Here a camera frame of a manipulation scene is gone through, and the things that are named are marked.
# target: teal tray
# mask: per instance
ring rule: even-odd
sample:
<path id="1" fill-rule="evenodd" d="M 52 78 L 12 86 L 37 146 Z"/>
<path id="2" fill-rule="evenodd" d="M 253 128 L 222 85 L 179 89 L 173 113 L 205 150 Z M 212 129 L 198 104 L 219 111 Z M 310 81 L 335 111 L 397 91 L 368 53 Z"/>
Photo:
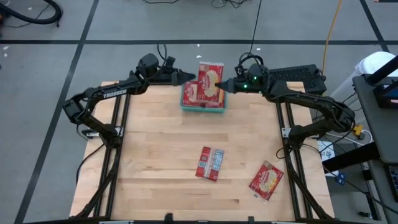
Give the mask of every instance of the teal tray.
<path id="1" fill-rule="evenodd" d="M 224 91 L 224 108 L 202 108 L 202 107 L 194 107 L 194 106 L 183 106 L 182 105 L 182 96 L 184 94 L 185 84 L 181 87 L 181 97 L 180 97 L 180 106 L 184 111 L 194 111 L 194 112 L 206 112 L 206 113 L 224 113 L 227 107 L 228 102 L 228 94 Z"/>

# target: gray floor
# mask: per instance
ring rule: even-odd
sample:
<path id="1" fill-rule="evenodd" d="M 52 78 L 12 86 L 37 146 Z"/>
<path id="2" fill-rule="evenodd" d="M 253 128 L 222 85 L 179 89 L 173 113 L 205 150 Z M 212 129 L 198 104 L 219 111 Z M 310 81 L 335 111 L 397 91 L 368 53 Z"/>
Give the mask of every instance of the gray floor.
<path id="1" fill-rule="evenodd" d="M 0 219 L 13 223 L 32 176 L 44 139 L 52 136 L 39 180 L 26 211 L 25 222 L 67 218 L 75 191 L 75 171 L 83 158 L 80 139 L 66 116 L 55 119 L 55 132 L 47 133 L 67 75 L 72 77 L 67 96 L 99 85 L 105 80 L 120 80 L 148 52 L 157 55 L 157 40 L 191 40 L 189 44 L 168 44 L 176 67 L 196 72 L 200 60 L 223 62 L 224 75 L 232 77 L 239 56 L 250 49 L 258 0 L 249 0 L 239 9 L 227 5 L 211 7 L 211 0 L 181 0 L 175 4 L 148 5 L 138 0 L 57 0 L 65 11 L 60 28 L 55 25 L 29 25 L 0 28 Z M 136 40 L 112 44 L 90 44 L 80 40 L 93 3 L 98 2 L 87 40 Z M 323 48 L 337 0 L 263 0 L 253 51 L 264 58 L 269 68 L 314 63 L 322 66 Z M 398 40 L 397 3 L 366 0 L 387 44 Z M 41 0 L 11 0 L 11 8 L 35 17 L 45 6 Z M 51 16 L 52 9 L 43 13 Z M 6 25 L 24 22 L 9 18 Z M 367 40 L 354 45 L 331 43 L 325 75 L 327 93 L 332 93 L 367 55 L 380 51 L 377 39 L 359 0 L 345 0 L 332 40 Z M 43 41 L 40 44 L 29 40 Z M 231 44 L 245 40 L 246 44 Z M 81 48 L 81 55 L 76 50 Z M 397 45 L 388 45 L 398 54 Z M 76 69 L 71 69 L 78 59 Z M 366 199 L 357 192 L 330 188 L 336 216 L 364 222 L 358 211 L 369 210 Z"/>

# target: black keyboard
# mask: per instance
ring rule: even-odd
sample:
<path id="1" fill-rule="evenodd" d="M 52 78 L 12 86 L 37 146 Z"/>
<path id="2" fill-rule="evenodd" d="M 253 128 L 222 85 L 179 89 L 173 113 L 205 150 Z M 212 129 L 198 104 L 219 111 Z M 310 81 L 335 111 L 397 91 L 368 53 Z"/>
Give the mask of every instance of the black keyboard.
<path id="1" fill-rule="evenodd" d="M 385 165 L 387 178 L 396 202 L 398 202 L 398 165 Z"/>

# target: butcher block tabletop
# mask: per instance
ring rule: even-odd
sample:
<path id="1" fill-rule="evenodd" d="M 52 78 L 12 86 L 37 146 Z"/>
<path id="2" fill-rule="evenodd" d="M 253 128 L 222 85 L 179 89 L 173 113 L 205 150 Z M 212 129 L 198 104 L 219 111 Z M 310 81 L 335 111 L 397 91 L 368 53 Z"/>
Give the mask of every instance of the butcher block tabletop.
<path id="1" fill-rule="evenodd" d="M 288 86 L 303 91 L 302 83 Z M 163 220 L 172 212 L 174 220 L 247 221 L 254 216 L 256 221 L 294 221 L 285 161 L 275 156 L 282 147 L 276 105 L 260 94 L 238 93 L 228 95 L 225 114 L 185 112 L 180 94 L 180 86 L 150 86 L 143 95 L 131 96 L 111 219 Z M 114 102 L 115 98 L 99 102 L 94 117 L 110 123 Z M 312 122 L 308 108 L 292 105 L 292 111 L 295 124 Z M 316 140 L 305 143 L 317 147 Z M 85 157 L 101 144 L 99 138 L 89 140 Z M 224 150 L 217 182 L 195 176 L 203 146 Z M 81 168 L 71 215 L 97 190 L 104 152 L 101 149 Z M 303 146 L 301 155 L 309 191 L 334 216 L 319 153 Z M 249 188 L 264 161 L 284 172 L 265 203 Z M 302 194 L 297 192 L 304 217 Z"/>

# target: table leg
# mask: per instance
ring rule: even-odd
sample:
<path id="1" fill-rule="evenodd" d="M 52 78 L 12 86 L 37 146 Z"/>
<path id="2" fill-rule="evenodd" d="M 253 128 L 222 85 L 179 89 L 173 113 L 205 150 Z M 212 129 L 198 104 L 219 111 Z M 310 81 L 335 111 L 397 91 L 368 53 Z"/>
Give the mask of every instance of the table leg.
<path id="1" fill-rule="evenodd" d="M 372 142 L 342 155 L 323 161 L 322 164 L 330 172 L 333 172 L 348 166 L 379 158 L 380 155 L 376 144 Z"/>

